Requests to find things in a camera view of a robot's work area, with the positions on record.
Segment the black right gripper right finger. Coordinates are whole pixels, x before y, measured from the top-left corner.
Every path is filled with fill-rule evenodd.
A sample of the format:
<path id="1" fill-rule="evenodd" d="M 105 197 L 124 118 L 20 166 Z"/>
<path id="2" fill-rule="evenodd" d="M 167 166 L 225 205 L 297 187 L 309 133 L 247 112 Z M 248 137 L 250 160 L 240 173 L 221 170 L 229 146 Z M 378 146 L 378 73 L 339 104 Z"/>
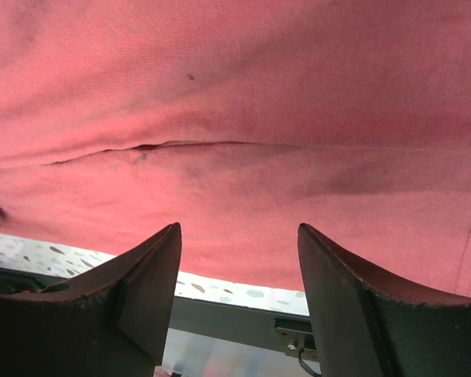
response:
<path id="1" fill-rule="evenodd" d="M 325 376 L 471 376 L 471 298 L 391 273 L 298 229 L 316 353 Z"/>

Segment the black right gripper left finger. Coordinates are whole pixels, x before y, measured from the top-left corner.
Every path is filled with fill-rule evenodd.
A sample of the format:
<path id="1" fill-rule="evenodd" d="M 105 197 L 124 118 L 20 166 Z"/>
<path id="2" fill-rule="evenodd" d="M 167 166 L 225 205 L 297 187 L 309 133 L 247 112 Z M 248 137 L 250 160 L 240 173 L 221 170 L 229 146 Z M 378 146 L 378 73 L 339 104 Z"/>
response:
<path id="1" fill-rule="evenodd" d="M 40 291 L 0 278 L 0 376 L 151 376 L 162 363 L 181 227 Z"/>

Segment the dusty red t-shirt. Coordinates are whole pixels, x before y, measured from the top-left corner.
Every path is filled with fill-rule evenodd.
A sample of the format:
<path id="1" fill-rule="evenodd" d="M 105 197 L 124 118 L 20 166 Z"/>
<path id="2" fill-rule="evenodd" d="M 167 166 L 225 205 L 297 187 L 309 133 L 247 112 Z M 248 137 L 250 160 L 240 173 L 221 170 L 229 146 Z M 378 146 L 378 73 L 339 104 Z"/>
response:
<path id="1" fill-rule="evenodd" d="M 298 290 L 308 223 L 471 297 L 471 1 L 0 1 L 0 233 Z"/>

